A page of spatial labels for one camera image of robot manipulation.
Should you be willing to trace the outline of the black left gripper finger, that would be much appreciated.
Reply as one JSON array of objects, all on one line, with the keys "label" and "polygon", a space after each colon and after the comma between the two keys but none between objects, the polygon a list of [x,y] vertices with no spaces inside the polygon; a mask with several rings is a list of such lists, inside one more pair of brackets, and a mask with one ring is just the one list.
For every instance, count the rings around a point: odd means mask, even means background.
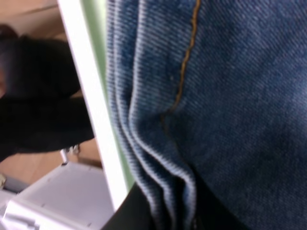
[{"label": "black left gripper finger", "polygon": [[149,204],[134,184],[126,199],[102,230],[154,230]]}]

